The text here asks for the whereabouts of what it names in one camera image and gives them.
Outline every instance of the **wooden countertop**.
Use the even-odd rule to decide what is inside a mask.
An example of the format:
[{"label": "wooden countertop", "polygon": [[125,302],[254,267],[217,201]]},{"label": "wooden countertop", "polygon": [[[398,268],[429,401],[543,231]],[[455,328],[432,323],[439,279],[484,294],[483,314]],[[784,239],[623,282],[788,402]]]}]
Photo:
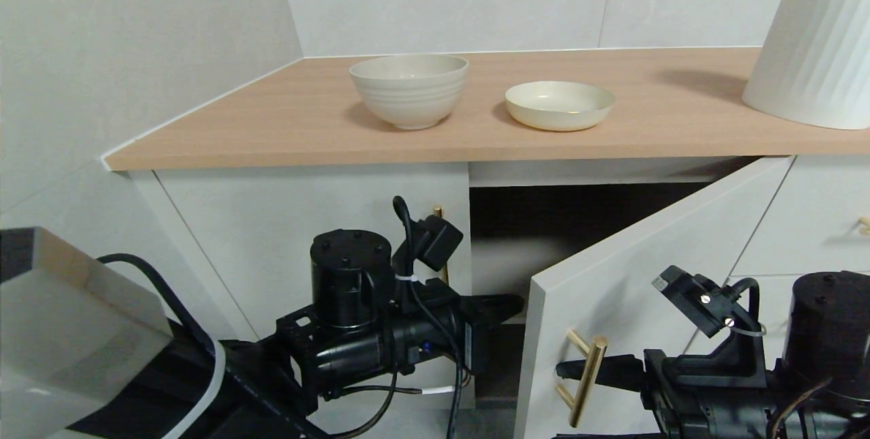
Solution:
[{"label": "wooden countertop", "polygon": [[[740,100],[758,48],[474,53],[456,111],[405,132],[360,102],[348,67],[308,58],[108,155],[112,170],[552,158],[870,154],[870,130],[829,130],[759,113]],[[532,80],[602,86],[617,101],[599,126],[534,130],[504,108]]]}]

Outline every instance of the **white cable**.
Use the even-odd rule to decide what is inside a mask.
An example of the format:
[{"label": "white cable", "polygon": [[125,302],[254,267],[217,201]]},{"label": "white cable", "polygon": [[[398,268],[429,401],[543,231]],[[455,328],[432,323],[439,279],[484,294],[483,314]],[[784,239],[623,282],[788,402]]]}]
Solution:
[{"label": "white cable", "polygon": [[209,387],[205,389],[205,393],[199,398],[199,402],[196,402],[196,405],[190,409],[190,412],[184,415],[184,418],[175,427],[172,427],[172,430],[167,432],[166,436],[163,436],[162,439],[178,439],[181,437],[183,433],[187,432],[187,429],[190,429],[190,426],[199,418],[199,415],[202,415],[205,409],[214,402],[215,397],[218,396],[221,383],[224,382],[226,352],[224,352],[224,346],[221,346],[214,337],[209,336],[209,339],[211,339],[211,345],[215,347],[215,370],[211,373]]},{"label": "white cable", "polygon": [[448,387],[425,387],[420,390],[420,395],[438,395],[438,393],[453,393],[453,385]]}]

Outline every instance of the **drawer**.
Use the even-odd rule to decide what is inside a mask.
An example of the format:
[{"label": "drawer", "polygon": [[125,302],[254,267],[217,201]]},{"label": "drawer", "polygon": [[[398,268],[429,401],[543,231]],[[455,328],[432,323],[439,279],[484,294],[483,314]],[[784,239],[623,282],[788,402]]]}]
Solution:
[{"label": "drawer", "polygon": [[731,275],[870,270],[870,156],[800,156]]}]

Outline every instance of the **cabinet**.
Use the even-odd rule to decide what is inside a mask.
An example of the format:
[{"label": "cabinet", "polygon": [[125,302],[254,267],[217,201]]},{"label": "cabinet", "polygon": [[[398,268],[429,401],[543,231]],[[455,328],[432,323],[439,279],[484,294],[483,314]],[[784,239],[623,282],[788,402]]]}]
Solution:
[{"label": "cabinet", "polygon": [[[774,275],[764,276],[762,282],[763,288],[773,288],[762,293],[763,312],[773,312],[770,316],[764,314],[765,323],[773,322],[767,323],[771,332],[767,356],[772,364],[781,349],[776,339],[785,332],[776,322],[784,321],[781,314],[788,306],[791,281],[816,268],[781,272],[786,267],[780,265],[773,272],[751,272],[752,264],[763,259],[756,256],[761,252],[755,252],[752,244],[761,244],[766,232],[773,234],[777,228],[787,226],[792,218],[783,213],[797,206],[795,203],[802,207],[824,203],[833,210],[830,213],[852,213],[860,212],[864,206],[861,203],[868,198],[861,194],[866,178],[858,170],[866,168],[866,158],[860,157],[838,158],[838,163],[830,167],[840,166],[843,170],[835,170],[834,175],[829,175],[827,166],[813,167],[815,162],[824,164],[824,158],[798,158],[800,163],[793,163],[793,158],[774,157],[717,160],[730,172],[724,177],[720,176],[721,169],[706,167],[699,171],[682,166],[677,173],[662,178],[648,173],[590,173],[579,163],[559,162],[565,166],[558,170],[560,177],[549,179],[546,166],[540,164],[533,185],[522,182],[524,173],[512,171],[514,178],[506,181],[503,173],[492,169],[498,166],[481,170],[473,163],[209,169],[159,171],[156,175],[220,276],[221,284],[259,336],[273,331],[276,318],[310,302],[308,250],[314,235],[335,228],[363,228],[381,232],[398,244],[402,229],[389,202],[395,194],[407,199],[416,218],[431,213],[434,205],[443,206],[445,217],[466,234],[450,262],[451,286],[461,294],[519,292],[529,297],[527,316],[521,319],[525,322],[525,337],[521,344],[513,345],[517,350],[521,347],[522,352],[517,361],[522,364],[517,366],[516,439],[572,432],[655,431],[652,415],[643,410],[636,393],[606,387],[593,390],[580,429],[571,429],[568,408],[554,390],[560,383],[554,370],[557,362],[579,358],[566,342],[568,330],[577,330],[587,338],[603,334],[610,341],[609,355],[640,355],[647,347],[664,349],[669,355],[686,349],[698,353],[712,349],[716,341],[693,339],[696,331],[690,321],[650,286],[655,276],[671,264],[719,284],[729,276]],[[470,167],[474,167],[475,179],[469,179]],[[798,176],[799,182],[792,176]],[[842,196],[832,197],[826,190],[814,188],[821,184],[819,176],[826,176],[829,184],[839,183],[839,192],[849,194],[851,204]],[[572,223],[577,226],[580,236],[568,245],[562,244],[564,238],[547,239],[546,235],[540,237],[525,229],[517,234],[531,235],[527,241],[508,234],[504,237],[506,244],[500,247],[481,244],[485,239],[481,238],[479,225],[481,206],[487,206],[475,203],[481,190],[498,190],[500,186],[566,190],[587,185],[584,189],[606,191],[607,186],[600,185],[626,181],[641,183],[637,185],[641,195],[635,192],[625,200],[615,198],[584,213],[559,212],[555,198],[548,200],[541,195],[543,191],[529,195],[534,203],[544,203],[545,211],[550,213],[550,219],[538,219],[541,228],[570,227]],[[662,189],[643,184],[650,181],[681,184]],[[516,211],[525,210],[528,206]],[[826,213],[818,211],[813,215],[815,226],[833,219]],[[503,223],[498,229],[507,228]],[[867,240],[849,239],[846,244],[851,247],[848,253],[858,254],[859,266],[864,253],[855,252],[855,247],[858,241],[866,245]],[[764,243],[768,245],[759,247],[773,247],[770,242]],[[813,243],[826,257],[824,251],[829,246]],[[829,270],[832,266],[818,269]],[[423,276],[432,276],[422,265],[417,270]],[[503,368],[516,373],[513,365]],[[451,362],[438,359],[402,377],[400,384],[443,386],[451,382],[451,377]],[[473,389],[464,396],[472,398]],[[335,414],[341,415],[343,409],[354,408],[354,414],[365,417],[378,408],[379,402],[361,393],[327,403],[319,416],[329,420],[326,417],[337,417]],[[443,415],[448,403],[448,396],[402,396],[394,400],[394,407],[396,413],[408,408],[441,408],[432,413]]]},{"label": "cabinet", "polygon": [[[469,234],[467,164],[318,166],[282,169],[159,171],[160,182],[208,256],[227,290],[260,337],[275,330],[275,319],[311,303],[311,240],[336,228],[379,232],[397,247],[404,238],[392,210],[401,194],[415,219],[444,209]],[[417,274],[432,276],[417,263]],[[451,286],[469,294],[470,242],[463,240],[450,260]],[[400,386],[439,387],[453,383],[453,362],[433,359]],[[378,383],[389,383],[381,377]],[[470,389],[467,396],[474,395]],[[329,402],[326,408],[374,409],[380,398],[366,393]],[[450,396],[394,400],[394,407],[448,408]]]},{"label": "cabinet", "polygon": [[756,160],[535,275],[514,437],[655,431],[636,393],[607,387],[593,390],[579,429],[568,426],[568,407],[554,389],[555,367],[580,356],[566,333],[603,334],[611,355],[640,355],[649,347],[683,352],[695,328],[650,282],[671,264],[726,281],[790,163]]}]

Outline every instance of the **black motor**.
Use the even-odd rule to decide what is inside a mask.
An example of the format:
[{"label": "black motor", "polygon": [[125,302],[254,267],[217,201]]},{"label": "black motor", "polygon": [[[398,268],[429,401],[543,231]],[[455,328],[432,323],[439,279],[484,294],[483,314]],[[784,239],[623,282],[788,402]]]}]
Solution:
[{"label": "black motor", "polygon": [[[643,362],[605,358],[595,382],[640,392],[661,433],[565,438],[870,439],[870,276],[799,278],[773,371],[765,370],[757,281],[719,287],[671,266],[653,285],[706,336],[731,335],[709,355],[647,349]],[[746,290],[748,310],[737,303]],[[584,364],[563,362],[557,374],[576,379]]]},{"label": "black motor", "polygon": [[467,374],[481,373],[489,334],[522,311],[520,296],[460,296],[437,278],[412,278],[409,257],[439,271],[463,234],[434,215],[409,226],[413,247],[404,241],[392,256],[389,241],[375,232],[339,229],[314,238],[313,304],[279,319],[263,342],[275,359],[287,361],[288,372],[290,359],[298,364],[305,414],[317,410],[318,396],[341,398],[354,383],[391,370],[410,374],[440,356],[456,359]]}]

